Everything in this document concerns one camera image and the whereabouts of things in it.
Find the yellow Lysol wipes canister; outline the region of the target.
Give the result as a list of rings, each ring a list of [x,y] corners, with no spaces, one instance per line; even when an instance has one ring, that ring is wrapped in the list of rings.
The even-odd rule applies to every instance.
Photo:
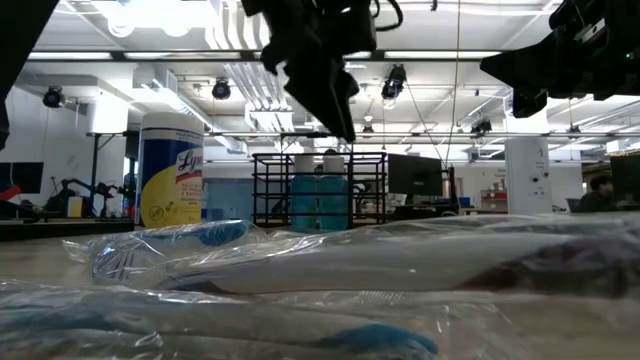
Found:
[[[145,228],[202,219],[204,124],[181,113],[155,112],[141,122],[136,216]]]

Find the black monitor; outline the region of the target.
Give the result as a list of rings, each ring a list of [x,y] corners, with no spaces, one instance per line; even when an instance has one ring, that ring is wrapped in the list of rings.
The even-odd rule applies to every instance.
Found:
[[[610,158],[614,198],[640,205],[640,155]]]
[[[387,156],[390,193],[443,195],[443,168],[440,159],[389,154]]]
[[[24,194],[38,194],[43,170],[42,162],[0,162],[0,192],[17,186]]]

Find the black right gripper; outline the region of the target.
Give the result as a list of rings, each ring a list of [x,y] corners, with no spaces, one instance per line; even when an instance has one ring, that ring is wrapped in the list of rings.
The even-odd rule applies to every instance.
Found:
[[[513,114],[529,117],[548,98],[640,95],[640,0],[563,0],[540,42],[481,60],[514,88]]]

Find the blue toothbrush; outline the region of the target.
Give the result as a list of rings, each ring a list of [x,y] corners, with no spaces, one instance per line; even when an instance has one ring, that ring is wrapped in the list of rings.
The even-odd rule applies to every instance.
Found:
[[[109,284],[127,282],[173,260],[264,237],[247,220],[219,220],[107,234],[85,243],[64,240],[62,246],[70,259],[90,267],[95,284]]]

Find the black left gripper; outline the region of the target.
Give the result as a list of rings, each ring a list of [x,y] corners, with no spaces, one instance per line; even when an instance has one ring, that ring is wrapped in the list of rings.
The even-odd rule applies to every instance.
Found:
[[[242,0],[248,17],[260,15],[270,31],[260,61],[277,73],[285,90],[333,136],[351,143],[355,130],[349,101],[359,92],[342,57],[376,49],[371,0]]]

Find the person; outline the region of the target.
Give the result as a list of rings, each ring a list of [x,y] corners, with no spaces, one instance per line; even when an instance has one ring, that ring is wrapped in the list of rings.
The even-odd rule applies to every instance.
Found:
[[[579,201],[580,212],[616,211],[618,206],[613,198],[612,178],[609,175],[598,175],[589,181],[590,191]]]

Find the white pillar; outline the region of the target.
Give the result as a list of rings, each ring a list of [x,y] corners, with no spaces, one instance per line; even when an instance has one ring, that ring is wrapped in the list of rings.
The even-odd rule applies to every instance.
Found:
[[[509,138],[505,143],[508,211],[535,215],[552,211],[546,138]]]

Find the teal mouthwash bottle white cap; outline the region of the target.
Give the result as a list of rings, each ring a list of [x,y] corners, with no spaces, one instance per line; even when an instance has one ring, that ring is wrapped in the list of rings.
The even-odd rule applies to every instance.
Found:
[[[300,230],[317,226],[317,177],[312,156],[294,157],[295,175],[291,180],[291,224]]]
[[[344,175],[344,158],[335,154],[323,158],[324,175],[319,180],[320,228],[342,231],[348,228],[348,181]]]

